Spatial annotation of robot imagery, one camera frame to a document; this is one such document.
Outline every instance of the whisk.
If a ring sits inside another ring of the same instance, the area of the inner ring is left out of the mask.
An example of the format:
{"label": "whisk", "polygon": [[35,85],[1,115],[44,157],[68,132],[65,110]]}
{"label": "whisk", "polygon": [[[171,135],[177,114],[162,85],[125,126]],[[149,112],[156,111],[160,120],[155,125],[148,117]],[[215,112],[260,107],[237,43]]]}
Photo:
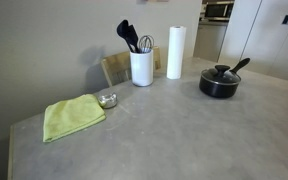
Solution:
{"label": "whisk", "polygon": [[154,38],[150,35],[144,35],[138,42],[138,47],[141,53],[148,53],[154,46]]}

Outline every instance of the wooden chair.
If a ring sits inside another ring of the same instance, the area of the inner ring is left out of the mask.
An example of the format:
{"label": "wooden chair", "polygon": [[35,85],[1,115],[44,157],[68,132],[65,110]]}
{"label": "wooden chair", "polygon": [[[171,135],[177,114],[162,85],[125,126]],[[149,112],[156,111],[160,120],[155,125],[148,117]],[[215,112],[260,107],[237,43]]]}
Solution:
{"label": "wooden chair", "polygon": [[[160,49],[154,46],[153,51],[154,69],[160,69]],[[101,65],[110,87],[132,79],[129,51],[105,57],[101,61]]]}

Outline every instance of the microwave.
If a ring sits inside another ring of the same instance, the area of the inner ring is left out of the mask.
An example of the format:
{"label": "microwave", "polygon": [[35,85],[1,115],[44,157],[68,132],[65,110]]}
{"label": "microwave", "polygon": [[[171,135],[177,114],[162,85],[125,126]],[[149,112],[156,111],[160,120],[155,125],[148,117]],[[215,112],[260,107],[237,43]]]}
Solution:
{"label": "microwave", "polygon": [[228,21],[232,14],[234,1],[208,2],[205,7],[204,19]]}

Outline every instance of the pot handle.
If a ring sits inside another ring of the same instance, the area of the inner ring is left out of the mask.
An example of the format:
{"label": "pot handle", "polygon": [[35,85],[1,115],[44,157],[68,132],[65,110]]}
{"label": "pot handle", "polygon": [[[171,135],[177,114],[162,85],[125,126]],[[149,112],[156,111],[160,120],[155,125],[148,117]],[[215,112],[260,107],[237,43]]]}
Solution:
{"label": "pot handle", "polygon": [[243,60],[241,60],[236,66],[235,68],[233,68],[232,70],[230,70],[233,73],[237,73],[238,70],[240,70],[242,67],[246,66],[249,62],[250,62],[250,58],[245,58]]}
{"label": "pot handle", "polygon": [[217,70],[216,77],[223,77],[225,71],[229,70],[230,67],[226,65],[216,65],[215,69]]}

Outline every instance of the paper towel roll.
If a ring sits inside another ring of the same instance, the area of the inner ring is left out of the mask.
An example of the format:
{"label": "paper towel roll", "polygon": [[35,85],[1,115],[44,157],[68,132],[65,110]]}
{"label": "paper towel roll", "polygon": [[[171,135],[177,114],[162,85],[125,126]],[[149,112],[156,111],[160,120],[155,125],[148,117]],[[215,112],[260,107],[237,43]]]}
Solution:
{"label": "paper towel roll", "polygon": [[185,34],[186,34],[186,27],[183,26],[170,27],[167,74],[166,74],[166,77],[169,79],[181,78]]}

